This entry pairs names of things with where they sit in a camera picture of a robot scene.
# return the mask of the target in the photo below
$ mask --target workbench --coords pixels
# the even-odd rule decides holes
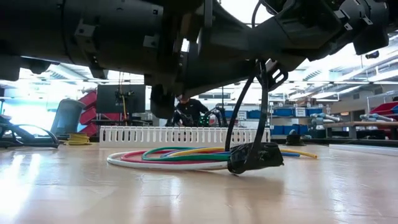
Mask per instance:
[[[380,122],[380,121],[350,121],[350,122],[340,122],[340,123],[328,123],[323,125],[326,128],[326,136],[331,138],[332,128],[345,128],[349,127],[349,137],[352,139],[357,139],[356,137],[356,127],[388,127],[391,129],[391,139],[397,140],[397,128],[398,122]]]

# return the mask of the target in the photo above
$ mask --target wall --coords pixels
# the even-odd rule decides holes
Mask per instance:
[[[398,85],[384,85],[383,92],[398,90]],[[359,93],[359,99],[354,100],[353,94]],[[359,91],[347,94],[344,98],[340,98],[340,102],[333,103],[331,108],[331,113],[341,113],[341,112],[349,112],[349,111],[357,111],[357,110],[365,110],[368,113],[368,101],[367,97],[374,96],[374,92],[372,90],[367,91]],[[386,102],[391,102],[392,97],[386,96]],[[384,103],[384,97],[374,97],[369,99],[370,108],[374,108]]]

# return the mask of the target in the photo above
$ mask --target red object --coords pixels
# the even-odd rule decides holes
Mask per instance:
[[[91,123],[88,126],[86,126],[85,128],[83,128],[80,132],[86,133],[88,137],[92,137],[97,134],[97,125],[95,125],[94,123]]]
[[[374,108],[373,110],[371,110],[370,114],[373,113],[377,113],[379,115],[383,115],[389,117],[389,118],[394,118],[395,120],[398,121],[398,116],[397,115],[392,115],[392,116],[388,116],[390,114],[394,114],[393,112],[393,108],[396,107],[398,105],[398,101],[394,101],[394,102],[390,102],[390,103],[383,103],[380,106],[378,106],[377,108]],[[384,132],[386,133],[386,136],[391,138],[391,129],[388,127],[377,127],[380,130],[384,130]]]
[[[95,110],[95,106],[87,109],[80,115],[80,124],[88,125],[91,123],[92,119],[95,119],[97,116],[97,111]]]
[[[172,152],[175,150],[162,150],[162,151],[157,151],[154,152],[154,154],[163,154],[163,153],[168,153]],[[145,163],[145,164],[199,164],[199,163],[208,163],[208,162],[214,162],[214,161],[143,161],[143,160],[138,160],[138,159],[131,159],[130,157],[133,156],[140,156],[143,153],[147,151],[137,151],[137,152],[129,152],[123,155],[120,160],[125,161],[125,162],[139,162],[139,163]]]
[[[83,96],[79,101],[86,105],[86,107],[84,108],[85,110],[87,108],[95,106],[97,102],[97,91],[89,92],[87,95]]]

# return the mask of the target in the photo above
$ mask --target green hose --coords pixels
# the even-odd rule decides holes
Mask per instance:
[[[229,155],[216,155],[216,154],[199,154],[191,156],[173,156],[163,158],[150,158],[149,154],[155,153],[162,150],[181,150],[181,149],[194,149],[193,147],[161,147],[157,149],[149,150],[142,155],[143,161],[227,161]]]

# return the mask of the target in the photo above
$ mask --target white plastic fence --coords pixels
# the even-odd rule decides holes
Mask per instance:
[[[120,127],[102,126],[99,132],[101,147],[223,147],[227,128]],[[234,128],[231,146],[253,142],[256,129]],[[271,141],[265,129],[262,142]]]

